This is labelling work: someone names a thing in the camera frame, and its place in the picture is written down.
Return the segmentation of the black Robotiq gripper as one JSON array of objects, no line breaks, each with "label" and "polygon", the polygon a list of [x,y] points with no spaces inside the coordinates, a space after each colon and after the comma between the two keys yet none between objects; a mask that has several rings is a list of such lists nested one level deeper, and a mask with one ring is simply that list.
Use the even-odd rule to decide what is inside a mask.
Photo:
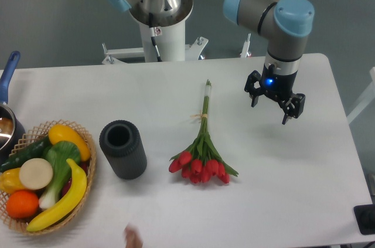
[{"label": "black Robotiq gripper", "polygon": [[251,107],[257,105],[259,95],[273,100],[278,97],[282,100],[278,104],[284,112],[282,124],[285,125],[289,119],[298,118],[303,113],[306,97],[302,93],[295,94],[292,90],[296,75],[297,72],[288,75],[276,74],[273,66],[271,73],[264,66],[262,76],[256,70],[251,72],[244,87],[244,91],[251,98]]}]

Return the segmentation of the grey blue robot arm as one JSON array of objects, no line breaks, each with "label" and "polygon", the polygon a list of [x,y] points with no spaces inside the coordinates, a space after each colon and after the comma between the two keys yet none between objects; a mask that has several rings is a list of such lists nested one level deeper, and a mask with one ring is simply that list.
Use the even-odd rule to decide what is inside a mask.
[{"label": "grey blue robot arm", "polygon": [[[185,21],[193,0],[107,0],[138,22],[147,62],[182,61],[185,52]],[[252,72],[245,91],[256,105],[259,96],[278,103],[284,119],[298,118],[305,96],[292,88],[312,30],[315,10],[307,0],[224,0],[223,14],[268,42],[261,72]]]}]

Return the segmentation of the person's hand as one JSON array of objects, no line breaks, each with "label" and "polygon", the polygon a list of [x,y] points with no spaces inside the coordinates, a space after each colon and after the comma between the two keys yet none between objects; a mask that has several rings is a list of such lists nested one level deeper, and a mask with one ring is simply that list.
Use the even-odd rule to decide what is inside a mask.
[{"label": "person's hand", "polygon": [[140,237],[139,230],[127,225],[124,229],[125,248],[143,248],[143,241]]}]

